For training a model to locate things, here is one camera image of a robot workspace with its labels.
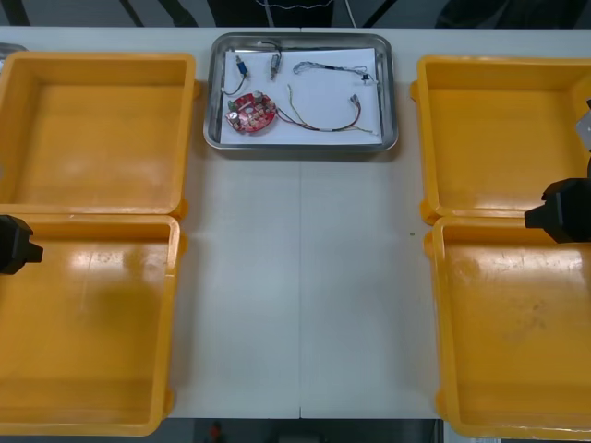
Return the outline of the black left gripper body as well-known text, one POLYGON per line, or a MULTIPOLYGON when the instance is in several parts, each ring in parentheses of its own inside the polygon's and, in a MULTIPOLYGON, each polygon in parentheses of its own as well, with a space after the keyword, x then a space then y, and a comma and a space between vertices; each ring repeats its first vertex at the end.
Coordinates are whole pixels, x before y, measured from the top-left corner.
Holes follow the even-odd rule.
POLYGON ((31 262, 32 229, 23 220, 1 216, 1 274, 14 275, 31 262))

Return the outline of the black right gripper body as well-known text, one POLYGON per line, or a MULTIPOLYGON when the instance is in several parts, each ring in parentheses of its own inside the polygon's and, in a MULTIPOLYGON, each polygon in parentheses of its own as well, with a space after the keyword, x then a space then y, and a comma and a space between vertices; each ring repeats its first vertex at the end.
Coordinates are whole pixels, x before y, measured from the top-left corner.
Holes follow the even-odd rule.
POLYGON ((543 193, 542 229, 559 244, 590 242, 590 179, 554 182, 543 193))

